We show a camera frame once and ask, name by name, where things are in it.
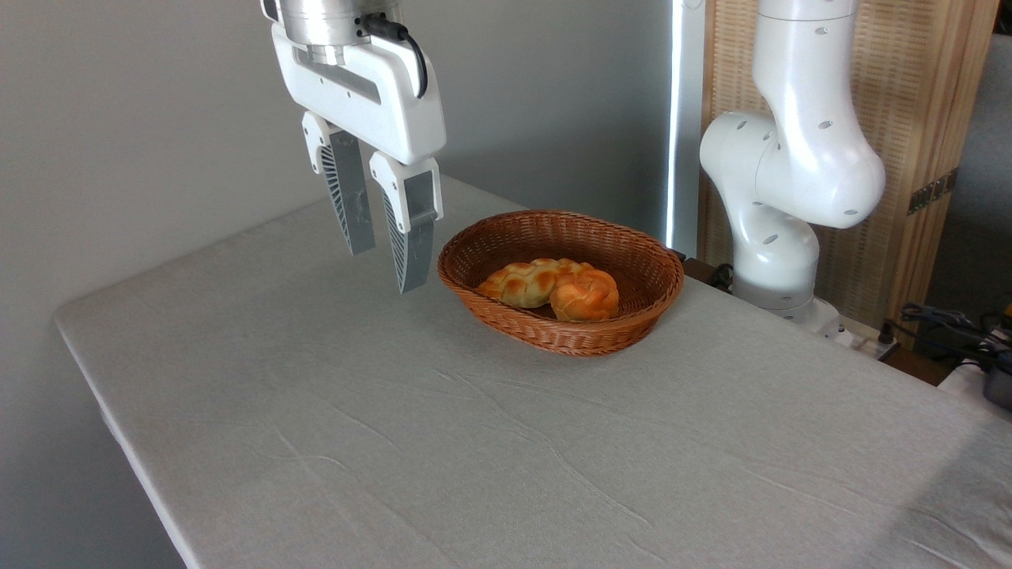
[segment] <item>white tablecloth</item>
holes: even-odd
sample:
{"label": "white tablecloth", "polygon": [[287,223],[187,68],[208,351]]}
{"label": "white tablecloth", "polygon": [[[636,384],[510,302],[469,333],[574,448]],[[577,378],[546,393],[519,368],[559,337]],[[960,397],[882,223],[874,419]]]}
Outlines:
{"label": "white tablecloth", "polygon": [[[443,191],[437,251],[515,209]],[[352,259],[321,201],[58,314],[189,566],[1012,567],[1012,425],[693,280],[536,350],[398,295],[375,227]]]}

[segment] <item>brown wicker basket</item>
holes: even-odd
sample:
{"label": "brown wicker basket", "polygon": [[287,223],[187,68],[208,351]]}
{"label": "brown wicker basket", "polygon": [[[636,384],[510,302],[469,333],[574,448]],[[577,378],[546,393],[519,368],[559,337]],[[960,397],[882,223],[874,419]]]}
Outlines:
{"label": "brown wicker basket", "polygon": [[[511,262],[570,258],[608,271],[618,284],[618,317],[559,322],[547,306],[514,308],[475,289]],[[439,254],[439,277],[479,320],[535,347],[568,355],[604,355],[654,329],[682,290],[675,253],[645,233],[572,212],[523,211],[482,220],[456,234]]]}

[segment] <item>bread roll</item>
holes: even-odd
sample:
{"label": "bread roll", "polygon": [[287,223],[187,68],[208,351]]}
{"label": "bread roll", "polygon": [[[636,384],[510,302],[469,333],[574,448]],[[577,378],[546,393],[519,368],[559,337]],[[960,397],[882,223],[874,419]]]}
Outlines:
{"label": "bread roll", "polygon": [[550,296],[560,322],[597,322],[618,316],[618,286],[603,270],[565,277]]}
{"label": "bread roll", "polygon": [[479,294],[519,308],[537,308],[549,303],[560,277],[570,278],[592,269],[588,263],[570,259],[534,259],[510,263],[493,272],[478,287]]}

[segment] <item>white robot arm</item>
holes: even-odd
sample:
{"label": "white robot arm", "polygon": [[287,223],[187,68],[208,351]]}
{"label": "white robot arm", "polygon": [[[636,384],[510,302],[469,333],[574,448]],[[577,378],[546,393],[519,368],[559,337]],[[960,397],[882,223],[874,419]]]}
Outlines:
{"label": "white robot arm", "polygon": [[886,186],[850,97],[859,3],[760,0],[752,75],[773,115],[722,114],[699,152],[731,221],[735,296],[829,337],[842,327],[814,296],[808,223],[853,227]]}
{"label": "white robot arm", "polygon": [[313,170],[327,180],[352,254],[375,245],[358,142],[375,149],[402,293],[425,282],[442,218],[446,144],[432,64],[401,25],[400,0],[262,0],[284,84],[306,108]]}

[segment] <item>wooden panel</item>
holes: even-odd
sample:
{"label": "wooden panel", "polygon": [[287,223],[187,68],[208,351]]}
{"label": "wooden panel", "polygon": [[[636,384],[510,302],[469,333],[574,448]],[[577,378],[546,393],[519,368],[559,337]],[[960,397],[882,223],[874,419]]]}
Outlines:
{"label": "wooden panel", "polygon": [[[845,316],[877,327],[926,294],[948,198],[908,217],[910,196],[958,163],[997,2],[862,2],[851,87],[861,128],[886,166],[886,194],[855,228],[815,228],[822,249],[816,294]],[[704,124],[728,110],[767,110],[751,78],[757,6],[710,2]],[[700,258],[730,262],[727,215],[708,179],[700,220]]]}

